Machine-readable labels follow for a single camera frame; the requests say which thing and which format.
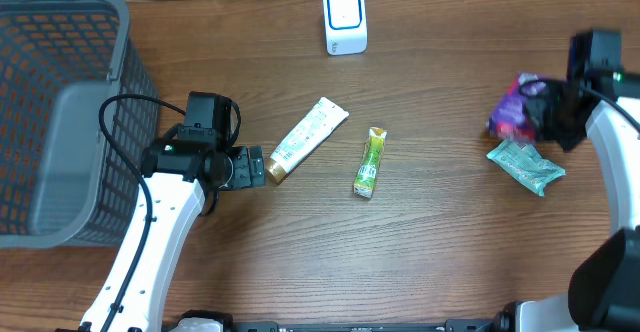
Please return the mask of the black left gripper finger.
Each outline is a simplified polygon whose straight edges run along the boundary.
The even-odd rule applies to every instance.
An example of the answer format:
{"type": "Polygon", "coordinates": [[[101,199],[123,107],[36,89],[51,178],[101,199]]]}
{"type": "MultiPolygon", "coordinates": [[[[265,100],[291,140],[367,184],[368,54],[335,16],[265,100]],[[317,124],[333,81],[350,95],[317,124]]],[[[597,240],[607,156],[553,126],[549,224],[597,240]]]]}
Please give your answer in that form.
{"type": "Polygon", "coordinates": [[[250,187],[251,172],[248,149],[244,146],[233,147],[228,156],[233,162],[233,174],[228,183],[221,187],[221,190],[233,191],[250,187]]]}
{"type": "Polygon", "coordinates": [[[249,148],[249,170],[251,186],[253,188],[264,187],[266,185],[266,174],[261,146],[251,146],[249,148]]]}

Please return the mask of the purple red pad pack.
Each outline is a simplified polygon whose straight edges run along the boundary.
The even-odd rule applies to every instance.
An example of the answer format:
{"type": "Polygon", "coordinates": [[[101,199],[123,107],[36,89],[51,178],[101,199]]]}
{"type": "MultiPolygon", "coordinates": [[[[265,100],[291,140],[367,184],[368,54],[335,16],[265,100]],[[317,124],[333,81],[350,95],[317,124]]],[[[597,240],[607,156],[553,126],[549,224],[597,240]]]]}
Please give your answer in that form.
{"type": "Polygon", "coordinates": [[[526,103],[545,89],[544,83],[529,84],[520,91],[520,86],[528,81],[539,80],[537,74],[520,73],[507,92],[491,112],[486,124],[490,135],[518,142],[533,143],[536,130],[525,113],[526,103]]]}

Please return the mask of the teal wet wipes pack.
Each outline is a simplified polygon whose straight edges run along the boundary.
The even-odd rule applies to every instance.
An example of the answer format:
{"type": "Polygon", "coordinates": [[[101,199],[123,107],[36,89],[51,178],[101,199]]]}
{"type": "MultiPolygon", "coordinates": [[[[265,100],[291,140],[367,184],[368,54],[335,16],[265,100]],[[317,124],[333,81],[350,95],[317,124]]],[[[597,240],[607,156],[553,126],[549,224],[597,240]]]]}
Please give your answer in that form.
{"type": "Polygon", "coordinates": [[[544,159],[529,143],[503,140],[486,157],[540,197],[548,184],[566,175],[564,168],[544,159]]]}

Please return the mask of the white tube gold cap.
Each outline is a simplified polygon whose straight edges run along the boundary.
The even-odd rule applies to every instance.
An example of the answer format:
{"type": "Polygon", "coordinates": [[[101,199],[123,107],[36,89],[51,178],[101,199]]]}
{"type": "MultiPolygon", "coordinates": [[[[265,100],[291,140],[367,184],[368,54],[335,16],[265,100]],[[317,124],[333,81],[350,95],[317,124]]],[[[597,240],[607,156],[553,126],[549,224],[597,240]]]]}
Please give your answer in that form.
{"type": "Polygon", "coordinates": [[[349,113],[346,110],[322,97],[266,160],[266,170],[272,181],[281,183],[348,117],[349,113]]]}

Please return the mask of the green yellow snack pack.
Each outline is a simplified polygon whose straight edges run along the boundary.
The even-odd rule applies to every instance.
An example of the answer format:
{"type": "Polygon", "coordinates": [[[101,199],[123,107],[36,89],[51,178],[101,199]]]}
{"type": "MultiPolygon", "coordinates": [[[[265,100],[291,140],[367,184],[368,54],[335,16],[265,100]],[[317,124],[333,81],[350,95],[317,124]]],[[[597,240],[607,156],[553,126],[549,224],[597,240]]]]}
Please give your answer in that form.
{"type": "Polygon", "coordinates": [[[369,128],[362,160],[353,183],[353,192],[360,197],[371,199],[373,196],[386,137],[386,130],[379,127],[369,128]]]}

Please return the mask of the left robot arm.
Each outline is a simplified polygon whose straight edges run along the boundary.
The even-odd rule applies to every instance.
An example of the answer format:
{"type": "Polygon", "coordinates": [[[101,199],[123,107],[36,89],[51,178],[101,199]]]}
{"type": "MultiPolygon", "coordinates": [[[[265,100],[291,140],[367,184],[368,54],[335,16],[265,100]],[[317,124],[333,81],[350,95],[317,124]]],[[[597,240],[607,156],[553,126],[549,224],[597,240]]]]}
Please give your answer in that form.
{"type": "Polygon", "coordinates": [[[196,218],[212,213],[222,191],[266,184],[258,146],[237,145],[238,104],[192,92],[174,125],[143,151],[140,165],[123,161],[139,184],[129,228],[82,331],[159,331],[180,253],[196,218]]]}

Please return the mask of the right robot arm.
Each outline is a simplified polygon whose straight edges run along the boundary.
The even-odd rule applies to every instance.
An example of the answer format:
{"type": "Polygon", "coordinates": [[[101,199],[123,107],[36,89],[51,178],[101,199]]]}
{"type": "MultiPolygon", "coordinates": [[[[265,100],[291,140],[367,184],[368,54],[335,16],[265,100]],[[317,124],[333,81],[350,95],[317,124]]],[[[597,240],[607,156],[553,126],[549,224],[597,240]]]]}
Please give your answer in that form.
{"type": "Polygon", "coordinates": [[[487,122],[488,153],[536,194],[564,176],[538,142],[566,152],[592,142],[610,211],[610,236],[573,273],[567,292],[508,303],[486,331],[636,331],[639,328],[639,76],[621,62],[621,34],[591,29],[570,40],[566,77],[520,74],[487,122]]]}

